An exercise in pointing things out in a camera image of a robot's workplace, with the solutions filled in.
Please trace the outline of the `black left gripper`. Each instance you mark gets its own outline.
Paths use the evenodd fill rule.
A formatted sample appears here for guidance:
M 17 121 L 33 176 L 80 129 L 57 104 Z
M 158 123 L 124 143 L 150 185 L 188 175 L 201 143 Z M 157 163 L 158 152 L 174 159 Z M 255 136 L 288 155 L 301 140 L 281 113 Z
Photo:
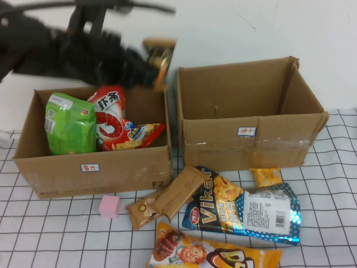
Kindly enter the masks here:
M 153 87 L 156 92 L 166 90 L 167 71 L 176 43 L 176 39 L 145 38 L 143 47 L 148 53 L 147 60 L 130 47 L 124 49 L 117 84 L 126 88 Z

